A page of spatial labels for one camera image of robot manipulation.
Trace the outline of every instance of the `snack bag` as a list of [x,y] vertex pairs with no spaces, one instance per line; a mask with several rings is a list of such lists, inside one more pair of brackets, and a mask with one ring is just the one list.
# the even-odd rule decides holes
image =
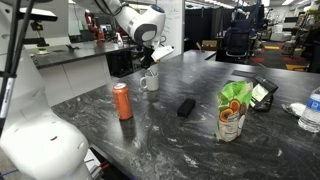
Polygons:
[[225,85],[217,94],[219,102],[219,132],[229,142],[241,134],[245,114],[252,96],[252,83],[238,81]]

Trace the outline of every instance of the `gray marble table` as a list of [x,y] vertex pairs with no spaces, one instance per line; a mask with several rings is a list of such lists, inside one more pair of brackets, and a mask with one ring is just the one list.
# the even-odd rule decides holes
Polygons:
[[78,47],[79,49],[69,50],[65,45],[49,46],[47,51],[49,54],[37,54],[38,49],[24,50],[28,54],[35,54],[37,62],[35,63],[37,69],[47,68],[59,64],[65,64],[69,62],[84,60],[90,57],[101,56],[111,52],[117,52],[122,50],[130,50],[136,47],[136,45],[127,45],[119,47],[116,43],[111,42],[83,42],[75,43],[72,47]]
[[[188,51],[160,63],[160,89],[143,92],[136,72],[54,106],[108,155],[115,166],[135,179],[318,179],[320,137],[298,126],[281,104],[306,103],[320,86],[320,75],[205,61],[210,54]],[[217,140],[216,94],[234,70],[253,72],[279,86],[268,113],[249,109],[242,135],[230,143]],[[127,83],[134,118],[119,121],[112,87]],[[188,118],[176,110],[196,100]]]

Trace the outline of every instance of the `coffee mug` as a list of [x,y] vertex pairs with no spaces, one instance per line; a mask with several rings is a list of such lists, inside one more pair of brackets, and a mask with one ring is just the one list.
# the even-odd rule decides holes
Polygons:
[[145,74],[145,77],[140,79],[140,86],[148,91],[156,91],[159,89],[159,75],[156,73],[154,76],[150,72]]

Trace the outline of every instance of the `orange soda can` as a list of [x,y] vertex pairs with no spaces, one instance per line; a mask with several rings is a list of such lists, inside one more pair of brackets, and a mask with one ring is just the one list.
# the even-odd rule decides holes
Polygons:
[[129,98],[129,88],[127,84],[116,84],[115,86],[113,86],[112,94],[118,111],[119,119],[130,119],[133,116],[133,114]]

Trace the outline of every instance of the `water bottle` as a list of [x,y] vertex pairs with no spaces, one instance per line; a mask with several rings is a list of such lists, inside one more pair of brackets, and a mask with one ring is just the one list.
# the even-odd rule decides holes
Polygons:
[[312,91],[307,107],[298,123],[307,131],[314,133],[320,131],[320,87]]

